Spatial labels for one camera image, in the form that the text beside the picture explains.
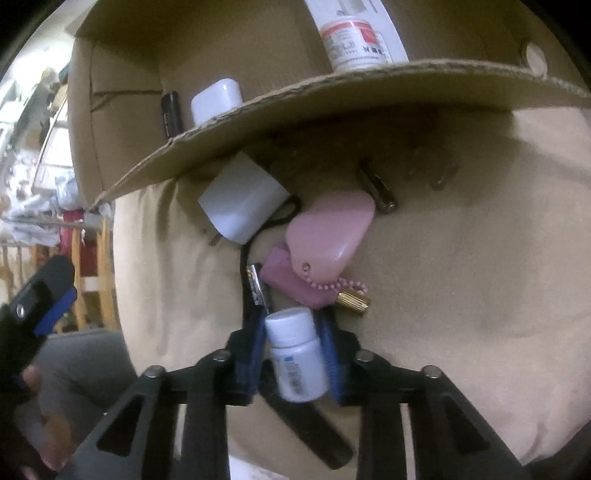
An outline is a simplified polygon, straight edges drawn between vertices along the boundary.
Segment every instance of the white pill bottle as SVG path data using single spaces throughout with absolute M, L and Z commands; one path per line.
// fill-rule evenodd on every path
M 265 327 L 281 397 L 303 403 L 324 395 L 329 383 L 312 311 L 280 310 L 267 316 Z

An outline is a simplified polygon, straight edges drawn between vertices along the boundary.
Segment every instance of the cardboard box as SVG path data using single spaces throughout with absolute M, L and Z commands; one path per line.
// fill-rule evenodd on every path
M 564 50 L 518 0 L 384 5 L 411 62 L 332 74 L 303 0 L 100 0 L 77 31 L 70 67 L 82 195 L 112 200 L 280 128 L 361 109 L 591 106 Z M 521 67 L 525 40 L 544 50 L 549 77 Z M 167 142 L 162 93 L 178 91 L 190 127 L 191 98 L 224 77 L 240 84 L 244 105 Z

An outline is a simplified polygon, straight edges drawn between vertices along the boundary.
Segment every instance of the gray pants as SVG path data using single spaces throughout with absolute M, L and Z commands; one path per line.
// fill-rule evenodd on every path
M 120 332 L 105 329 L 51 336 L 35 358 L 43 374 L 43 415 L 59 414 L 79 444 L 137 379 Z

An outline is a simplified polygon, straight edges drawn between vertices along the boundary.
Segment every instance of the person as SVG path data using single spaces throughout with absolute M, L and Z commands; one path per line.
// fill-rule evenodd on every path
M 121 332 L 92 329 L 50 336 L 21 378 L 31 398 L 14 407 L 12 421 L 44 466 L 58 472 L 137 375 Z M 22 475 L 40 480 L 34 462 L 15 453 Z

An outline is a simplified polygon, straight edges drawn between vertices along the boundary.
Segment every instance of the metal screw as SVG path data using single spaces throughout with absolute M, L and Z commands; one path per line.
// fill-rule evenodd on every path
M 213 359 L 220 364 L 230 360 L 231 357 L 232 353 L 229 350 L 226 350 L 225 348 L 219 349 L 218 351 L 213 353 Z
M 426 367 L 423 367 L 422 372 L 425 376 L 429 378 L 439 378 L 443 375 L 441 369 L 439 367 L 436 367 L 435 365 L 427 365 Z
M 164 375 L 166 369 L 162 365 L 152 365 L 148 367 L 144 372 L 144 375 L 149 378 L 158 378 L 160 375 Z
M 372 362 L 375 358 L 375 353 L 370 352 L 369 350 L 360 350 L 355 354 L 355 359 L 358 362 Z

